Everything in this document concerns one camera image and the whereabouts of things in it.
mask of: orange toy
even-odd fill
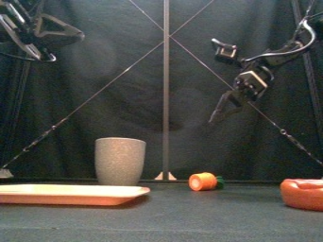
[[[212,173],[203,172],[189,177],[188,184],[193,191],[212,190],[217,186],[217,178]]]
[[[323,180],[284,179],[280,192],[287,206],[323,211]]]

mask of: dark table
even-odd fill
[[[323,213],[285,206],[279,184],[185,182],[118,206],[0,204],[0,241],[323,241]]]

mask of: black curtain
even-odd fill
[[[227,83],[232,84],[240,71],[215,61],[211,39],[236,44],[244,57],[279,49],[295,30],[291,2],[171,0],[169,107],[164,107],[164,2],[48,1],[44,11],[81,29],[85,39],[58,50],[57,62],[32,63],[28,68],[18,116],[12,120],[10,135],[2,135],[2,150],[10,147],[2,152],[2,164],[58,120],[68,120],[10,164],[13,175],[94,178],[94,140],[121,136],[148,143],[143,179],[160,173],[165,155],[179,179],[201,171],[227,180],[319,178],[320,166],[267,120],[320,158],[301,58],[276,73],[255,104],[263,114],[245,107],[213,126],[207,123],[220,95],[229,89]],[[304,14],[308,1],[300,2]],[[323,88],[320,56],[321,43],[311,52],[317,93]],[[21,68],[10,72],[21,73]],[[6,74],[2,96],[14,92],[9,82]],[[163,153],[164,109],[169,109],[168,154]]]

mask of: orange bowl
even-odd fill
[[[323,211],[323,180],[284,179],[280,192],[287,206]]]

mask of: gray cup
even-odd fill
[[[135,186],[140,180],[147,143],[108,137],[96,140],[94,166],[100,185]]]

